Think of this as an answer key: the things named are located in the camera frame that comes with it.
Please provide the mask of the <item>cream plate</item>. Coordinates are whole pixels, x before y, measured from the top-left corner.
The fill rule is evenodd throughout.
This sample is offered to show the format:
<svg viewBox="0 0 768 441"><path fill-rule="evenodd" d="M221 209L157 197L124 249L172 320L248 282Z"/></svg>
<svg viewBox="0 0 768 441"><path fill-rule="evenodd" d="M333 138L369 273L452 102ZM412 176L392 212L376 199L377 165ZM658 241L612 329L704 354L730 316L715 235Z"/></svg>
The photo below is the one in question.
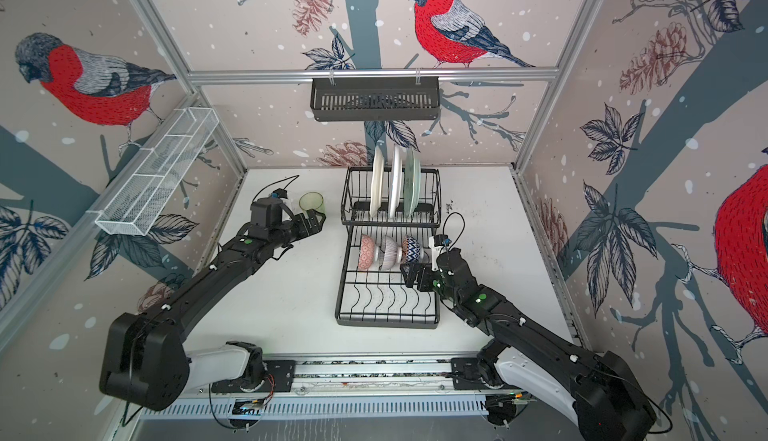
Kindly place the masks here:
<svg viewBox="0 0 768 441"><path fill-rule="evenodd" d="M382 185L385 168L385 156L379 146L375 148L375 155L372 168L371 188L370 188L370 207L369 215L372 220L377 217L381 206Z"/></svg>

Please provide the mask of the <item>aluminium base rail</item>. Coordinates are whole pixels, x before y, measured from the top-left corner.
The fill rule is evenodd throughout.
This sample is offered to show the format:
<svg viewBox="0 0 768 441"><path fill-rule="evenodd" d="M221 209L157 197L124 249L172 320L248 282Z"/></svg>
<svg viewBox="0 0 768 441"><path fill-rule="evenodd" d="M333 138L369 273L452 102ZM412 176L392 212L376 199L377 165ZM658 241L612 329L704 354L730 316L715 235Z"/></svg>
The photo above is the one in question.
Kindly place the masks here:
<svg viewBox="0 0 768 441"><path fill-rule="evenodd" d="M142 409L133 420L204 420L244 429L259 421L331 418L517 416L534 400L525 390L457 391L446 356L295 357L289 393L213 394L192 388L161 411Z"/></svg>

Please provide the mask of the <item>horizontal aluminium frame bar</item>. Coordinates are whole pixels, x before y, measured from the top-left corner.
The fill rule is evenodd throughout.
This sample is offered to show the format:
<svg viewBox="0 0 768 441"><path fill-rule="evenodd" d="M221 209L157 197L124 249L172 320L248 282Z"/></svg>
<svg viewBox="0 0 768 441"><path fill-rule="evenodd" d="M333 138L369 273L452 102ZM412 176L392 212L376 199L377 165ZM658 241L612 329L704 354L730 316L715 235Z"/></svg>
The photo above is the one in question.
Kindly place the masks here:
<svg viewBox="0 0 768 441"><path fill-rule="evenodd" d="M314 79L337 81L340 79L413 78L432 77L441 81L535 81L552 82L561 71L544 68L461 68L461 69L363 69L363 70L237 70L191 71L187 80L195 86L303 84Z"/></svg>

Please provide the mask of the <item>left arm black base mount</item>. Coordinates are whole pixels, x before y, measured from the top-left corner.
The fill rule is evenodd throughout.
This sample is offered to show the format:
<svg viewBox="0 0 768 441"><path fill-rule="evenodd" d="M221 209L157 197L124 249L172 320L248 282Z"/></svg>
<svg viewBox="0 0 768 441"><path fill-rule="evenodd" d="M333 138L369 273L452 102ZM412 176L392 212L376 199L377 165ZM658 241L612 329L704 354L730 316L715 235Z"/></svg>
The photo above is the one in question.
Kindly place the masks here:
<svg viewBox="0 0 768 441"><path fill-rule="evenodd" d="M258 382L245 377L223 380L212 384L213 394L258 394L289 393L292 390L297 363L295 360L278 359L263 362L261 379Z"/></svg>

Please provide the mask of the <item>white patterned plate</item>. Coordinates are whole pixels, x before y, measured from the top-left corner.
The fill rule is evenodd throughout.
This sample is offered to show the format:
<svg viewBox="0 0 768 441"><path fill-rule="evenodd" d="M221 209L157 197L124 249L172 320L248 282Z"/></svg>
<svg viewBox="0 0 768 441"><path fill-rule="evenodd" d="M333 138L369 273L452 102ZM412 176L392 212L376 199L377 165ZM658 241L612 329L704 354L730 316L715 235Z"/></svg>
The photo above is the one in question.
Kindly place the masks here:
<svg viewBox="0 0 768 441"><path fill-rule="evenodd" d="M395 219L397 208L400 202L401 189L403 183L403 150L395 145L393 151L393 160L391 165L390 192L388 201L388 219Z"/></svg>

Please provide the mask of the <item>black hanging wall basket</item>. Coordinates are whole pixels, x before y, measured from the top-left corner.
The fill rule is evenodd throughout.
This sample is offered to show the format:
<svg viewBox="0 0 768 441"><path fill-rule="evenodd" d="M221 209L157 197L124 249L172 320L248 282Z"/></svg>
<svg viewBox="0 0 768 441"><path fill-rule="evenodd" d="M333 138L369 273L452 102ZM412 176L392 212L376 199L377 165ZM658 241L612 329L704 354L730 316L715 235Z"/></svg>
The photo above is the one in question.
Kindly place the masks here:
<svg viewBox="0 0 768 441"><path fill-rule="evenodd" d="M315 79L310 109L319 122L435 120L441 111L435 77Z"/></svg>

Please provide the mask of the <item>pink floral bowl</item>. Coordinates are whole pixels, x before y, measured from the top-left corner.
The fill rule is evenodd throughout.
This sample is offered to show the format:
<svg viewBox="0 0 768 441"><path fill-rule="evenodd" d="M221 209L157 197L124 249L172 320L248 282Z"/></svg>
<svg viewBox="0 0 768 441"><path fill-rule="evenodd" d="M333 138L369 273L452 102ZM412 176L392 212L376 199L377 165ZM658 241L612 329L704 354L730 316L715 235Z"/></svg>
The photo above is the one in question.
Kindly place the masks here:
<svg viewBox="0 0 768 441"><path fill-rule="evenodd" d="M361 236L358 269L367 271L378 261L379 248L374 239L368 235Z"/></svg>

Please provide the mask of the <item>green glass tumbler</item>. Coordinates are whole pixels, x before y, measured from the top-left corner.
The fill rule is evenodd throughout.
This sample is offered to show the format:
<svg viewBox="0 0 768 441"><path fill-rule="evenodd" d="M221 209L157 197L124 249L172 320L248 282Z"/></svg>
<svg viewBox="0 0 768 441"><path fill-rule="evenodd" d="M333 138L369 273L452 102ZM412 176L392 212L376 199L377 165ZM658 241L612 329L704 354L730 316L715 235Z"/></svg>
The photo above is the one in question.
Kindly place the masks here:
<svg viewBox="0 0 768 441"><path fill-rule="evenodd" d="M299 207L307 218L325 217L325 200L319 192L307 192L299 199Z"/></svg>

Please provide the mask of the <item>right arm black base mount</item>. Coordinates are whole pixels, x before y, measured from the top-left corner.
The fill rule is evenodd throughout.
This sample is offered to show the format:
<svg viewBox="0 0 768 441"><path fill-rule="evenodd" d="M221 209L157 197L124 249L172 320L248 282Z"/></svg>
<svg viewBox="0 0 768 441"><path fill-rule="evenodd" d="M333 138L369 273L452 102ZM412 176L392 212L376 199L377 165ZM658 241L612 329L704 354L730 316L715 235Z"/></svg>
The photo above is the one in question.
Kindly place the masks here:
<svg viewBox="0 0 768 441"><path fill-rule="evenodd" d="M454 390L500 390L506 386L497 375L491 375L482 367L477 358L452 358L450 367L447 377L452 380Z"/></svg>

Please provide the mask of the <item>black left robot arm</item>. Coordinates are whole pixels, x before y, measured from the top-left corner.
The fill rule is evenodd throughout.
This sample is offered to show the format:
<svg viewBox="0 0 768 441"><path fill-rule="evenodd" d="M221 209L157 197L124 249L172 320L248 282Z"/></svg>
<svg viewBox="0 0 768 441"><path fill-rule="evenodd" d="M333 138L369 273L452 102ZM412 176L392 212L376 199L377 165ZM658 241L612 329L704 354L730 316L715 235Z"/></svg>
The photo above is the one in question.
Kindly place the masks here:
<svg viewBox="0 0 768 441"><path fill-rule="evenodd" d="M279 197L252 202L251 219L226 242L208 267L180 291L140 314L124 313L108 330L99 377L101 393L154 411L192 387L249 375L261 379L261 350L228 342L213 351L187 351L184 343L204 316L268 261L320 233L317 210L293 213Z"/></svg>

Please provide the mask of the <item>orange and blue patterned bowl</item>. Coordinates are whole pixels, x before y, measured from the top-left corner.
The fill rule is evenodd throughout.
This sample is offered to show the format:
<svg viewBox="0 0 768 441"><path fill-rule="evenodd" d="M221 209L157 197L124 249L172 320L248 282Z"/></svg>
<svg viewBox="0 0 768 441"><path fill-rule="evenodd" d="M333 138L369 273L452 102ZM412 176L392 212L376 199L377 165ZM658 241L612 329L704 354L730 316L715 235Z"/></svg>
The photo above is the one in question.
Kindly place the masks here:
<svg viewBox="0 0 768 441"><path fill-rule="evenodd" d="M428 254L421 243L413 236L406 236L402 242L402 264L423 263L428 260Z"/></svg>

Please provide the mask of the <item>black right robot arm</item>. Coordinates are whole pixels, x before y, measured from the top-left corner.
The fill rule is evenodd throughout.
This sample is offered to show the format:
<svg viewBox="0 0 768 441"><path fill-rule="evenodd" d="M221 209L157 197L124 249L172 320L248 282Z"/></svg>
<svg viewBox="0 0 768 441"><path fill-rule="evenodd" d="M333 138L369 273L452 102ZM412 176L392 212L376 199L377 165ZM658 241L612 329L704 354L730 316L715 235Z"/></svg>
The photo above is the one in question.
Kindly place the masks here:
<svg viewBox="0 0 768 441"><path fill-rule="evenodd" d="M643 440L658 417L627 362L546 329L479 283L458 248L400 268L409 287L452 302L451 312L489 336L477 353L489 386L519 387L571 420L586 440Z"/></svg>

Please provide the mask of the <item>pale green plate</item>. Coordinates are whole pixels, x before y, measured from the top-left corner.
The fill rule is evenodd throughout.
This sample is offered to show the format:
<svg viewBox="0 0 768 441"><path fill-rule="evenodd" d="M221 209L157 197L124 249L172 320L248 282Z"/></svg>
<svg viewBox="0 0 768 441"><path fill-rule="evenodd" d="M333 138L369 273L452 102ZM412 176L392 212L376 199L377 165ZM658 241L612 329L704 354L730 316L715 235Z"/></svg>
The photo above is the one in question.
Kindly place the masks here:
<svg viewBox="0 0 768 441"><path fill-rule="evenodd" d="M409 148L406 155L403 181L404 216L411 218L420 197L421 163L417 152Z"/></svg>

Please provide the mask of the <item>white mesh wall shelf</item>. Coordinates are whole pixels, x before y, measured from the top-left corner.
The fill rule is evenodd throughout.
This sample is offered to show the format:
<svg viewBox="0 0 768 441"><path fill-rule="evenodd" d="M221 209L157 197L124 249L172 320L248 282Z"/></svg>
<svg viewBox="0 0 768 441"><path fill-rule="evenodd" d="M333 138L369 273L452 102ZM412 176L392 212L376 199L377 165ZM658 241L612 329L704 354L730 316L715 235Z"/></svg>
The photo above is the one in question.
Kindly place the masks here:
<svg viewBox="0 0 768 441"><path fill-rule="evenodd" d="M95 224L108 235L147 235L218 124L211 108L177 109Z"/></svg>

